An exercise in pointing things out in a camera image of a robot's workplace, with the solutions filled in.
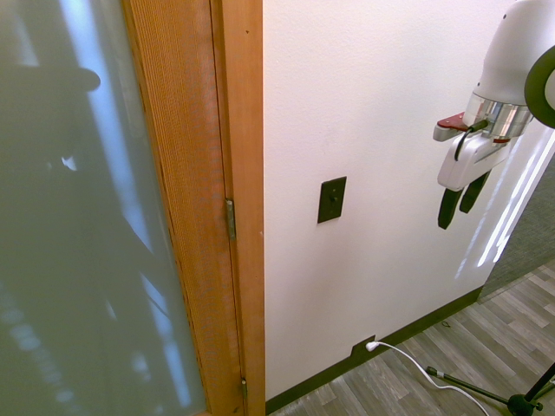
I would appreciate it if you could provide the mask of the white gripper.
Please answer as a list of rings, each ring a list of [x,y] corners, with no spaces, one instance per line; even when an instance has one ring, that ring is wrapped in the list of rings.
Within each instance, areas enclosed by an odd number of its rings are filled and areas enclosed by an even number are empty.
[[[438,174],[438,183],[445,187],[438,213],[437,224],[447,229],[452,223],[462,190],[468,185],[460,202],[460,211],[469,213],[474,207],[490,171],[508,157],[508,144],[496,144],[481,134],[466,139],[458,159],[455,153],[461,137],[448,149]]]

